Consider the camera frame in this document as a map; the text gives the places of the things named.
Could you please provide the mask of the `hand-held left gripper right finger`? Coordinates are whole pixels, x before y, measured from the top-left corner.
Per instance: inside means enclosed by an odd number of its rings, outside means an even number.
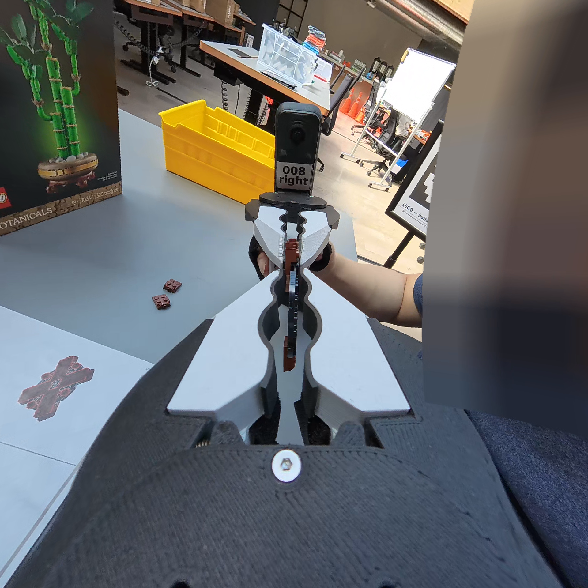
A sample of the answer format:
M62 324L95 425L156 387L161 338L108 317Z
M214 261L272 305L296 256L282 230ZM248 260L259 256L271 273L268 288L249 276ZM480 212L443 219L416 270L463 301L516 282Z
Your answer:
M299 277L299 364L303 443L330 443L347 422L410 415L371 322L310 271Z

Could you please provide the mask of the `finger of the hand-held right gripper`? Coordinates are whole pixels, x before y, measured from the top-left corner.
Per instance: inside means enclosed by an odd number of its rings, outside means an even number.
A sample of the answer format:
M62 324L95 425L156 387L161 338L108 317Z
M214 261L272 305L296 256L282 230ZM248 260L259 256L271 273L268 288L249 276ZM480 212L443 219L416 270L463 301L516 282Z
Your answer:
M301 232L298 238L299 266L308 268L329 242L331 227L326 212L300 212Z
M254 237L270 262L283 269L286 244L286 221L288 213L277 207L260 207L254 221Z

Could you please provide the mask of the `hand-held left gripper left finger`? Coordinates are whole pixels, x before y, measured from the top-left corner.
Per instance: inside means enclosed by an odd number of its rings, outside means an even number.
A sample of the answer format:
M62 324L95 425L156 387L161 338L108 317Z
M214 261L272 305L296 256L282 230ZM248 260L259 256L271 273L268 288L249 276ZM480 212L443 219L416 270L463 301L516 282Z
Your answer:
M274 270L213 319L167 411L232 422L255 445L276 445L283 359L270 340L280 327Z

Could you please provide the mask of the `black and brown brick assembly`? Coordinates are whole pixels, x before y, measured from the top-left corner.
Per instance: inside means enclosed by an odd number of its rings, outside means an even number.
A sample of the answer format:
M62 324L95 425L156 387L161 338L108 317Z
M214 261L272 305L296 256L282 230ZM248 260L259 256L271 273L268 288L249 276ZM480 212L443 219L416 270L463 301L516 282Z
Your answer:
M296 238L288 239L285 244L283 272L285 293L288 298L288 324L283 343L283 371L292 371L296 366L298 342L299 310L299 276L300 243Z

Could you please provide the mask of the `person's right forearm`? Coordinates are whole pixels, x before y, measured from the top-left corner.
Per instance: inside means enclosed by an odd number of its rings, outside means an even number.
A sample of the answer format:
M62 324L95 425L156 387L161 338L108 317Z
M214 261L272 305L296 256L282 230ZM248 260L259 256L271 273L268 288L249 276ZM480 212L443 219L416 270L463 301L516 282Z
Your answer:
M402 327L422 327L423 275L405 274L372 264L351 261L332 244L328 263L311 265L313 273L355 305L367 317Z

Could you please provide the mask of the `white background desk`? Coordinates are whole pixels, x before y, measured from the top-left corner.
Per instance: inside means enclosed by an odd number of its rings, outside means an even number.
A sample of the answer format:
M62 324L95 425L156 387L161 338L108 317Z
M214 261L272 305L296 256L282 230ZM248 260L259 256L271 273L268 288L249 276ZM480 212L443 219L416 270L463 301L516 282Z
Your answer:
M251 90L245 111L248 122L256 121L264 96L272 99L272 107L285 101L295 101L319 107L323 116L329 113L331 95L327 82L318 80L302 85L286 79L259 64L259 52L253 48L202 40L200 50L214 59L215 77L232 85L241 82Z

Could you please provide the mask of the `yellow plastic bin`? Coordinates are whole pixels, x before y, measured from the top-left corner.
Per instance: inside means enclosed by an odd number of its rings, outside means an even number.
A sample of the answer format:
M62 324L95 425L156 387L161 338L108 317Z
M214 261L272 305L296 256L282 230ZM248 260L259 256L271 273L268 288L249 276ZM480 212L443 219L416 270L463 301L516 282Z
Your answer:
M205 100L159 114L166 169L234 201L275 190L275 137Z

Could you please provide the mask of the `black office chair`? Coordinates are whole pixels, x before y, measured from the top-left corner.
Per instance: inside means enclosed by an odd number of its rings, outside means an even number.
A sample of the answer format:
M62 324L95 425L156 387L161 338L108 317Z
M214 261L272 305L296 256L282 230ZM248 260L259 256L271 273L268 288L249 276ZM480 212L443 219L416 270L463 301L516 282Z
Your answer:
M390 113L379 111L371 123L370 130L380 132L380 135L377 137L378 140L373 146L376 149L376 153L384 159L380 162L372 162L374 166L367 172L368 176L371 176L371 173L375 171L386 172L388 170L388 167L395 158L395 155L391 151L397 153L400 150L412 131L412 121L395 110L391 110Z

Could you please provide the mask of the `clear plastic container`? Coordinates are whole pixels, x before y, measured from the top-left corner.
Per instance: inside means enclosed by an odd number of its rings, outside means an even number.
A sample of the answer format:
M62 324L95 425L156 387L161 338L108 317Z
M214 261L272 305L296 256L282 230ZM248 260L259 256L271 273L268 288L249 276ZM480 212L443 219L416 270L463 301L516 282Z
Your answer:
M314 51L263 24L258 71L289 85L310 85L313 83L317 61L318 55Z

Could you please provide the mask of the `white instruction booklet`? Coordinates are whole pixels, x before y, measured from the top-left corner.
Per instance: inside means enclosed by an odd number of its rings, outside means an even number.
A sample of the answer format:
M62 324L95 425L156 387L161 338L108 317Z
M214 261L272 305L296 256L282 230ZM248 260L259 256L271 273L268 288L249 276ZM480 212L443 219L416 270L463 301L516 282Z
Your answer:
M1 308L1 568L70 481L124 396L151 367Z

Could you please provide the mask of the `black framed sign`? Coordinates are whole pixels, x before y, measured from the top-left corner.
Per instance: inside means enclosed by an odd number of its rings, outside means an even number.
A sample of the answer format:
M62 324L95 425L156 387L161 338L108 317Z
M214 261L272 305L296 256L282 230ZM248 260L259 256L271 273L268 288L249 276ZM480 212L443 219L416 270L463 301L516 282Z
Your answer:
M407 234L384 263L385 268L394 266L413 237L426 241L430 200L443 127L444 121L439 120L386 209L386 215L403 226Z

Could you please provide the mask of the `white rolling whiteboard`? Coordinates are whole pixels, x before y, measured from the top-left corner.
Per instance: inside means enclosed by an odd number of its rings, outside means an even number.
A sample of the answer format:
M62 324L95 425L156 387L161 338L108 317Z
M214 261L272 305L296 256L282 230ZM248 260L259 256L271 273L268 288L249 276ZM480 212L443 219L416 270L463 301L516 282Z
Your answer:
M378 90L376 95L378 100L372 102L372 110L366 118L352 151L341 153L342 159L359 164L360 159L355 155L355 151L364 136L367 136L374 140L376 145L382 147L386 154L394 156L380 182L371 182L369 187L385 192L389 190L387 179L393 171L393 166L399 162L417 132L422 129L422 123L432 110L437 94L444 87L455 68L455 63L444 61L415 49L408 48L406 50L401 63L392 79L386 84L385 89ZM369 131L369 125L380 108L390 111L391 114L402 115L411 121L410 134L398 152L386 146L383 139L377 138Z

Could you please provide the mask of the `person's blue shirt torso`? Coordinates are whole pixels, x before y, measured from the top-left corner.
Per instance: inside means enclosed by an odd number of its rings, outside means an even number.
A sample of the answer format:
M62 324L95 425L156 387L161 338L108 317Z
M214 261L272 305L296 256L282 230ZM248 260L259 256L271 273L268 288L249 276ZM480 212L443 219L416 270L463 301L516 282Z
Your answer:
M587 587L587 439L465 412L556 572L569 587Z

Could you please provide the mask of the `bamboo brick set box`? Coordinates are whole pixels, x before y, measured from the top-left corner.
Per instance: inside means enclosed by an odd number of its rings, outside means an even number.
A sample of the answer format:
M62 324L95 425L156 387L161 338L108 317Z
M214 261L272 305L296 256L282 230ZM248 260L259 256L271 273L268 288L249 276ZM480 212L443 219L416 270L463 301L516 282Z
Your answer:
M1 1L1 235L122 194L109 1Z

